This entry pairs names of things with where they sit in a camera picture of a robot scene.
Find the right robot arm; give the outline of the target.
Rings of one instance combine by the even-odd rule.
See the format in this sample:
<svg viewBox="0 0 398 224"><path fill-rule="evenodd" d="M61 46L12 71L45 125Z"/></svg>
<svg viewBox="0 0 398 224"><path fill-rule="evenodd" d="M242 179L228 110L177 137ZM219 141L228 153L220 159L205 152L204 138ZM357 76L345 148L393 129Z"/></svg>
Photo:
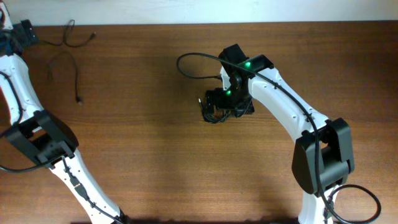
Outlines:
<svg viewBox="0 0 398 224"><path fill-rule="evenodd" d="M254 112L253 101L265 106L292 138L292 172L303 190L295 223L333 223L336 195L354 171L351 130L341 119L330 120L286 84L265 56L248 57L237 44L222 50L223 86L206 92L203 116L220 123Z"/></svg>

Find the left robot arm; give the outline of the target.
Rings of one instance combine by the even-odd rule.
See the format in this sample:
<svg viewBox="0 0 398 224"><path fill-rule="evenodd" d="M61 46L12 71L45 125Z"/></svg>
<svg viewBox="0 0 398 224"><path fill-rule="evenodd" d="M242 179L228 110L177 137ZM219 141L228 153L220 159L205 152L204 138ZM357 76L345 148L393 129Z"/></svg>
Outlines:
<svg viewBox="0 0 398 224"><path fill-rule="evenodd" d="M34 166L46 168L72 192L92 223L130 223L130 218L103 192L86 168L73 131L44 109L30 82L23 51L39 42L29 20L13 24L1 3L1 91L10 128L1 133Z"/></svg>

